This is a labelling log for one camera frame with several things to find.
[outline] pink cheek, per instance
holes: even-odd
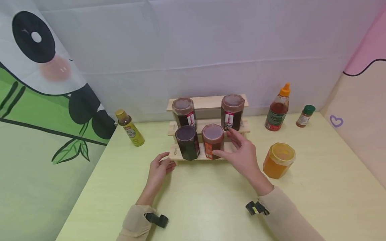
[[[40,65],[42,75],[49,81],[65,81],[71,75],[71,67],[67,60],[55,55],[55,57]]]

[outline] wooden rack step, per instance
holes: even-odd
[[[248,107],[249,103],[245,94],[241,94],[245,100],[244,107]],[[221,108],[221,101],[224,95],[219,96],[207,96],[207,97],[192,97],[195,110],[205,110],[205,109],[219,109]],[[176,99],[169,99],[168,107],[166,111],[173,111],[171,105]]]
[[[194,159],[193,161],[196,161],[196,160],[207,160],[207,161],[210,161],[211,159],[209,159],[209,158],[207,158],[205,156],[204,143],[200,143],[199,146],[200,146],[200,154],[199,154],[198,158]],[[224,151],[226,151],[226,152],[235,152],[236,150],[237,149],[233,145],[232,142],[224,142]],[[184,158],[182,158],[182,154],[181,154],[181,151],[179,149],[178,144],[174,144],[174,145],[171,146],[169,157],[170,157],[170,159],[172,159],[174,161],[187,161]]]
[[[221,125],[221,119],[205,119],[197,120],[197,134],[201,135],[202,129],[208,124],[218,124]],[[174,136],[174,133],[178,129],[177,122],[171,121],[169,123],[168,136]],[[240,124],[239,133],[249,133],[251,130],[249,128],[249,123],[247,120],[242,120]]]

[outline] orange sauce jar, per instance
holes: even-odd
[[[292,147],[284,143],[275,143],[269,148],[263,171],[268,177],[279,179],[284,176],[295,158],[295,150]]]

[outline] yellow label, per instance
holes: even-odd
[[[145,142],[145,139],[132,121],[129,124],[123,126],[123,129],[125,129],[127,135],[130,137],[130,140],[136,147],[141,146]]]

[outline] green cap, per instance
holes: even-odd
[[[304,106],[303,113],[305,113],[306,115],[312,115],[315,110],[315,106],[308,104]]]

